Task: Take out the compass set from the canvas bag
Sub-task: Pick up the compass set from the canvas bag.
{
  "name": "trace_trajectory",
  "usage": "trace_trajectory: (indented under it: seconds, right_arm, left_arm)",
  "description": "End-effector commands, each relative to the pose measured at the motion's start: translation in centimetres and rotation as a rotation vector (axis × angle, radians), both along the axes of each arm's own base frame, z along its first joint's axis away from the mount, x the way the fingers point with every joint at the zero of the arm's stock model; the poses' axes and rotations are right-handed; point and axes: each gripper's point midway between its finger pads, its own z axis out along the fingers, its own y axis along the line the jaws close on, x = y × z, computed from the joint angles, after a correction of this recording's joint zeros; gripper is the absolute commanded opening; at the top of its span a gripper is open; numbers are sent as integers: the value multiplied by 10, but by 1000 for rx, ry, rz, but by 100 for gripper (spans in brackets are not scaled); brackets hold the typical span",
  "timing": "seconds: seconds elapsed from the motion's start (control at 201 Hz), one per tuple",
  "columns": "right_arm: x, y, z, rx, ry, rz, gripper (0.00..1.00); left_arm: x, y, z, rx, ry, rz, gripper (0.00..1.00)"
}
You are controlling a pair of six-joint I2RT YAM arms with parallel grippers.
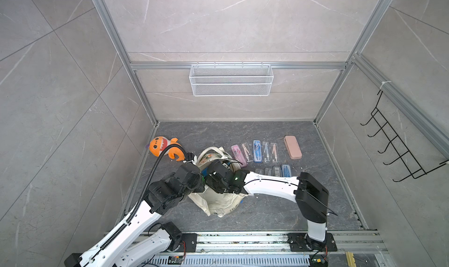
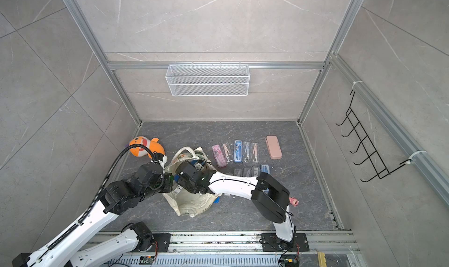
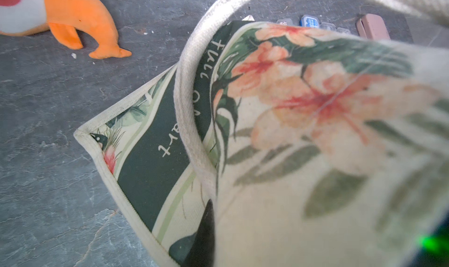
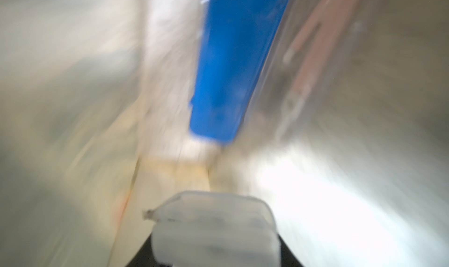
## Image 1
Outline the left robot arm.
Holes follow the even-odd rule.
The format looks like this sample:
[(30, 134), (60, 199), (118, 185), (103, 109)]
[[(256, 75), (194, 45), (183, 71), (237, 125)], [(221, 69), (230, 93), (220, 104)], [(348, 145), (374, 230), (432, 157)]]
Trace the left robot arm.
[[(153, 182), (153, 176), (165, 154), (179, 150), (181, 166), (164, 179)], [(151, 256), (176, 248), (182, 233), (174, 224), (161, 227), (152, 238), (133, 246), (146, 228), (155, 224), (169, 209), (190, 193), (204, 189), (203, 177), (196, 166), (196, 156), (181, 145), (169, 145), (157, 157), (138, 201), (132, 210), (102, 240), (84, 253), (69, 255), (67, 267), (134, 267)]]

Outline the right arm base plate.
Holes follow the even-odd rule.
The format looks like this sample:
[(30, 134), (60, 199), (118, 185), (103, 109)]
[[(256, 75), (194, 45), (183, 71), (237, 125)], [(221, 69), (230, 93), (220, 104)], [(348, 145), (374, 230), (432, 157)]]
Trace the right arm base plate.
[(338, 251), (334, 236), (326, 233), (324, 242), (313, 240), (306, 233), (288, 233), (287, 243), (292, 252)]

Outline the clear case barcode label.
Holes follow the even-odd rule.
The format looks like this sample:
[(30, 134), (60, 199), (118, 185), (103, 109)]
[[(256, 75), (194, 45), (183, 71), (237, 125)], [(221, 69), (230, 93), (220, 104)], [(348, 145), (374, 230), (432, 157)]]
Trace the clear case barcode label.
[(274, 166), (272, 170), (275, 177), (282, 177), (282, 170), (279, 166)]

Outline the clear case pink compass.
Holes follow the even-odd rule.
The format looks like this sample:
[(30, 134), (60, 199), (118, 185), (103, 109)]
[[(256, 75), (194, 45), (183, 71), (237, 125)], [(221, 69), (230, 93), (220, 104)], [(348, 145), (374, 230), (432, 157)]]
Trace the clear case pink compass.
[(246, 158), (246, 161), (247, 162), (252, 162), (253, 161), (253, 154), (251, 152), (250, 145), (248, 143), (243, 143), (242, 144), (242, 149), (243, 149), (243, 153), (244, 153), (244, 156)]

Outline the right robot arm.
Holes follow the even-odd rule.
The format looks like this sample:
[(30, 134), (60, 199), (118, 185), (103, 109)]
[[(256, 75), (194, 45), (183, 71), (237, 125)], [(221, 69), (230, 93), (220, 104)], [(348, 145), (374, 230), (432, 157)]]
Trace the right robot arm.
[(327, 215), (336, 213), (328, 208), (329, 191), (310, 173), (267, 176), (246, 169), (233, 171), (221, 161), (211, 163), (204, 172), (206, 185), (216, 193), (265, 194), (293, 201), (308, 222), (308, 241), (322, 244), (327, 240)]

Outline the blue box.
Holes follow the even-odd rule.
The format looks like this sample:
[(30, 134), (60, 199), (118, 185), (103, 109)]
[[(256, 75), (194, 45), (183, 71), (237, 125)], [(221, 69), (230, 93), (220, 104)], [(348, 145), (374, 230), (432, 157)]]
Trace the blue box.
[(281, 169), (284, 178), (290, 178), (292, 176), (291, 167), (289, 165), (281, 165)]

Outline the purple pink compass case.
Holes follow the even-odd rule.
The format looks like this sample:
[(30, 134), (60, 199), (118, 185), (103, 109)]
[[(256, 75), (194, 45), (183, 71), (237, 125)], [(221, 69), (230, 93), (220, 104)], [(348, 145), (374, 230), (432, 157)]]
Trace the purple pink compass case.
[(233, 156), (235, 157), (235, 160), (237, 160), (241, 164), (241, 167), (242, 168), (246, 167), (248, 165), (247, 159), (245, 158), (240, 146), (237, 144), (232, 145), (231, 150), (232, 150)]

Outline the floral canvas tote bag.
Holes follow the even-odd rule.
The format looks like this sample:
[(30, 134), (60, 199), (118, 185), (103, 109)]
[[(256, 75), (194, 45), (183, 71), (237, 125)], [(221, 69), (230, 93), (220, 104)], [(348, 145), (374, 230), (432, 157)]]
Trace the floral canvas tote bag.
[[(197, 160), (197, 167), (201, 170), (203, 176), (207, 174), (207, 167), (215, 161), (223, 162), (225, 159), (233, 159), (222, 147), (211, 146), (203, 150)], [(188, 196), (207, 216), (216, 214), (223, 217), (237, 208), (241, 201), (246, 197), (245, 194), (216, 193), (208, 185), (202, 193), (191, 193)]]

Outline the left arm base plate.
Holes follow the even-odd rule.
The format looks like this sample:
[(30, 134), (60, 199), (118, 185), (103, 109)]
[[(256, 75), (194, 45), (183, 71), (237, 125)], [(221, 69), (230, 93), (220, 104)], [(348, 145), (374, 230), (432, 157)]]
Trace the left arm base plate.
[(183, 233), (175, 252), (196, 252), (197, 241), (198, 235), (196, 233)]

